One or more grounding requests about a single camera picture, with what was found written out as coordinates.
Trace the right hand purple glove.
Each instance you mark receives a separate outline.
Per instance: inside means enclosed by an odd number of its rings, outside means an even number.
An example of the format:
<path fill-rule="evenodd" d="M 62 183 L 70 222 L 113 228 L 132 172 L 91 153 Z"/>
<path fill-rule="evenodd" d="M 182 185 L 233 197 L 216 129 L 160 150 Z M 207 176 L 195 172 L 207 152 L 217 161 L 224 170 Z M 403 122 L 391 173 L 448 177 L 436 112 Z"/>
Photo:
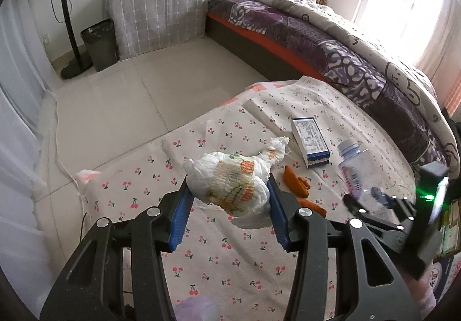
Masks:
<path fill-rule="evenodd" d="M 436 299 L 430 286 L 430 266 L 419 280 L 415 280 L 405 270 L 401 270 L 401 276 L 405 281 L 414 301 L 418 304 L 421 318 L 424 320 L 436 307 Z"/>

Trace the left hand purple glove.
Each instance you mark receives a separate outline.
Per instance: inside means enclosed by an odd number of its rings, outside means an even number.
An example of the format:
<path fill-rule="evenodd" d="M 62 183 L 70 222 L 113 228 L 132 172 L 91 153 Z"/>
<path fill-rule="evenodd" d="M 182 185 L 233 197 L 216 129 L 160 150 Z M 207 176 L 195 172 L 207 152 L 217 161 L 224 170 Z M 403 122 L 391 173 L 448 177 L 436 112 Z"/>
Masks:
<path fill-rule="evenodd" d="M 220 319 L 218 304 L 211 298 L 198 296 L 187 298 L 174 308 L 177 321 L 216 321 Z"/>

